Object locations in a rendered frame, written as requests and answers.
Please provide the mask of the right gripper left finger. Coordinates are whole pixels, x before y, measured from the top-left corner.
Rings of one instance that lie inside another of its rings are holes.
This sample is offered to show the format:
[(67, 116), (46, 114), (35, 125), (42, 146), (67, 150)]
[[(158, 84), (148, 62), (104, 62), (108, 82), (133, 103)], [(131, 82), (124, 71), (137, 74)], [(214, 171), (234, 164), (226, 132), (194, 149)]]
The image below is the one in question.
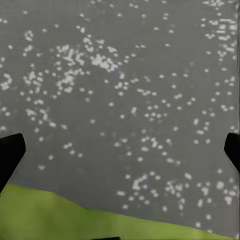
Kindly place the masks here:
[(26, 153), (23, 134), (0, 138), (0, 193)]

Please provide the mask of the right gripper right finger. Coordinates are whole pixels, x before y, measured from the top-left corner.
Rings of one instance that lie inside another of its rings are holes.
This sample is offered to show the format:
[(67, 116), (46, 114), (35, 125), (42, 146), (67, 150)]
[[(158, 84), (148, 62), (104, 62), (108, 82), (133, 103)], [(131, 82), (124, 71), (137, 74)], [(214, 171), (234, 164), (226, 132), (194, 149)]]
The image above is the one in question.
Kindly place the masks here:
[(240, 173), (240, 135), (229, 133), (225, 141), (224, 150)]

